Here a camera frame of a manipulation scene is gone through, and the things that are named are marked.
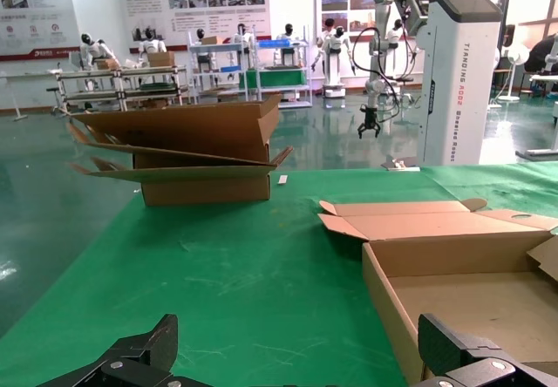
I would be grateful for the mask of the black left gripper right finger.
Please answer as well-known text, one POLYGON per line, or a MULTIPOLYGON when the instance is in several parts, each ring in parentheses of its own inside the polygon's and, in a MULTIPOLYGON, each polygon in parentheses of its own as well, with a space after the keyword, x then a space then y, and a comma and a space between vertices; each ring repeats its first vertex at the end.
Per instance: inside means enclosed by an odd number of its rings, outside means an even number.
POLYGON ((433 314, 418 318, 418 352, 433 377, 419 386, 556 386, 557 377, 515 360, 487 338, 461 334, 433 314))

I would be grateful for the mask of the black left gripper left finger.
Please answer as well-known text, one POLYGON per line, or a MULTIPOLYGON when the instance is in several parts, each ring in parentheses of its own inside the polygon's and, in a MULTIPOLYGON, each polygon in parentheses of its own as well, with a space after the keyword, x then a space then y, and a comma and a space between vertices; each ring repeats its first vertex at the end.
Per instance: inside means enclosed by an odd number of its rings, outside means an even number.
POLYGON ((165 314, 148 332, 121 337, 96 361, 44 386, 193 386, 171 372, 178 356, 178 316, 165 314))

